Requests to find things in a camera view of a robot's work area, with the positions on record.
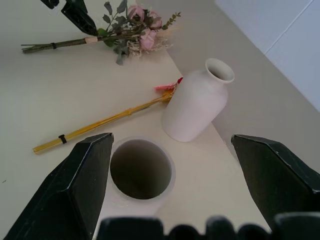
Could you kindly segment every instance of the white table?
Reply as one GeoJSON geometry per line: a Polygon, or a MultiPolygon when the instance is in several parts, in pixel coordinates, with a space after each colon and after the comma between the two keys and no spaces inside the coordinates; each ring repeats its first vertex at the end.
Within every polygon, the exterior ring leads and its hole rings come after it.
{"type": "MultiPolygon", "coordinates": [[[[98,26],[103,26],[103,4],[103,0],[87,2],[98,26]]],[[[181,223],[203,232],[212,215],[227,216],[236,228],[247,222],[268,228],[238,162],[214,126],[192,142],[177,142],[161,129],[165,107],[161,104],[35,155],[32,148],[37,145],[158,97],[153,87],[174,82],[181,73],[165,51],[129,58],[118,66],[116,55],[103,43],[24,55],[20,44],[57,42],[83,34],[58,15],[59,10],[50,11],[40,0],[1,2],[0,11],[1,239],[75,143],[105,132],[113,132],[115,142],[129,136],[151,138],[171,155],[175,186],[156,214],[166,232],[181,223]]]]}

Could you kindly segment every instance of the flower bouquet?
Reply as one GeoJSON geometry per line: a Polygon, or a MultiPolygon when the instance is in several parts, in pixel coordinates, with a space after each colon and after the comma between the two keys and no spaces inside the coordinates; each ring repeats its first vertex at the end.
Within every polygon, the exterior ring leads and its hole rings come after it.
{"type": "Polygon", "coordinates": [[[123,56],[140,57],[143,53],[167,49],[168,34],[165,32],[181,17],[181,13],[176,12],[163,24],[162,18],[156,12],[143,9],[139,5],[128,8],[127,0],[122,0],[116,11],[109,1],[104,7],[108,15],[105,14],[103,20],[108,26],[106,29],[99,28],[96,36],[47,44],[23,44],[22,46],[28,46],[22,49],[23,53],[104,42],[117,54],[116,63],[122,65],[123,56]]]}

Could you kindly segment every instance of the white vase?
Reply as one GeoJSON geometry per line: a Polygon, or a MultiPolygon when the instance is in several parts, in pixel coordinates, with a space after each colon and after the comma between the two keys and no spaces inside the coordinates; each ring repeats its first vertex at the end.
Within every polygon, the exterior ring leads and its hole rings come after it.
{"type": "Polygon", "coordinates": [[[228,100],[226,84],[235,79],[233,70],[215,58],[183,78],[162,116],[162,128],[173,139],[189,142],[221,112],[228,100]]]}

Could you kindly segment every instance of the black robotic claw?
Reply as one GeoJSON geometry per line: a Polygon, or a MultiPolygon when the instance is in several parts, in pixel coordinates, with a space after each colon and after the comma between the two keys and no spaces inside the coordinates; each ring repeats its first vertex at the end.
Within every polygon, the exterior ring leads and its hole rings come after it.
{"type": "MultiPolygon", "coordinates": [[[[59,0],[41,0],[48,8],[54,9],[59,0]]],[[[95,22],[88,15],[84,0],[66,0],[61,12],[85,34],[97,35],[95,22]]]]}

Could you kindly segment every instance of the vase neck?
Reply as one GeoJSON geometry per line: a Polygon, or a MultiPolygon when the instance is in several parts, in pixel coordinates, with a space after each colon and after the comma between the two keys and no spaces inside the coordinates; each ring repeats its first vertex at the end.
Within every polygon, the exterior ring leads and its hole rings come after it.
{"type": "Polygon", "coordinates": [[[235,79],[234,71],[223,61],[209,58],[205,62],[205,72],[211,79],[221,83],[229,84],[235,79]]]}

